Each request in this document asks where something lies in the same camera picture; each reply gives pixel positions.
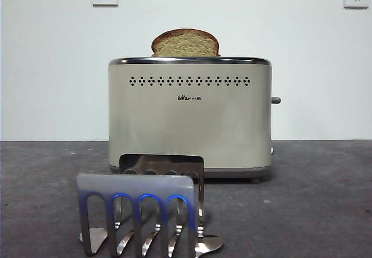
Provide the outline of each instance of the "metal toast rack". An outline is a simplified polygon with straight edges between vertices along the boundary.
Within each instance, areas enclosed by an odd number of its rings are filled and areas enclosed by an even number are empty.
[[[146,256],[157,234],[160,234],[161,257],[171,258],[185,224],[183,202],[186,204],[188,214],[188,257],[200,257],[222,246],[221,238],[204,235],[203,163],[175,163],[167,156],[144,155],[133,167],[121,167],[120,172],[122,174],[119,175],[80,174],[77,177],[81,220],[80,241],[83,242],[86,255],[96,254],[108,237],[110,255],[117,257],[134,237],[135,256],[142,258]],[[194,183],[187,175],[196,175],[198,179],[197,208],[194,202]],[[87,198],[93,194],[101,196],[105,201],[107,229],[89,228]],[[121,218],[123,209],[122,201],[115,201],[115,203],[113,201],[118,196],[124,196],[132,203],[134,230],[128,232],[117,245],[115,230],[120,227],[118,218]],[[142,243],[141,201],[147,196],[155,198],[159,208],[154,231],[148,234]],[[167,205],[173,198],[177,199],[176,228],[169,239]]]

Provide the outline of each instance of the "bread crust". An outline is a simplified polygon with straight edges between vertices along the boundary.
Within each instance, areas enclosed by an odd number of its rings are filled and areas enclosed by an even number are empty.
[[[165,33],[162,33],[161,35],[159,35],[158,37],[156,37],[152,41],[152,43],[151,43],[151,49],[152,49],[152,51],[154,53],[158,53],[158,51],[156,50],[155,46],[158,43],[160,43],[161,41],[163,41],[163,40],[165,40],[166,38],[169,38],[169,37],[179,36],[179,35],[190,33],[190,32],[192,32],[194,34],[197,34],[197,35],[201,35],[201,36],[204,36],[204,37],[207,37],[207,38],[212,39],[213,42],[214,42],[214,51],[216,52],[216,56],[220,56],[218,54],[220,45],[219,45],[219,42],[216,39],[216,37],[214,37],[210,33],[207,33],[206,31],[196,30],[194,28],[178,28],[176,30],[166,31]]]

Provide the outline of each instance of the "toaster base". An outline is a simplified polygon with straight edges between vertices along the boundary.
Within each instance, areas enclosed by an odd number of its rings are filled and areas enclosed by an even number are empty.
[[[119,167],[110,165],[111,172],[119,173]],[[270,166],[256,168],[205,168],[206,178],[259,178],[268,176]]]

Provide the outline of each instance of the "brand logo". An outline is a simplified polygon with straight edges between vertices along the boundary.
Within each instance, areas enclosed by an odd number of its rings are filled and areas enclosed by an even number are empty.
[[[201,96],[192,96],[192,97],[187,97],[185,95],[178,96],[178,100],[202,100]]]

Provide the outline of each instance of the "stainless steel top trim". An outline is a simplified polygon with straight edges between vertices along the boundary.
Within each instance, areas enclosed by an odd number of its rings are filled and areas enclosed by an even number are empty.
[[[172,64],[172,63],[191,63],[191,64],[235,64],[235,65],[269,65],[271,63],[266,59],[259,58],[121,58],[114,59],[109,63],[111,65],[149,65],[149,64]]]

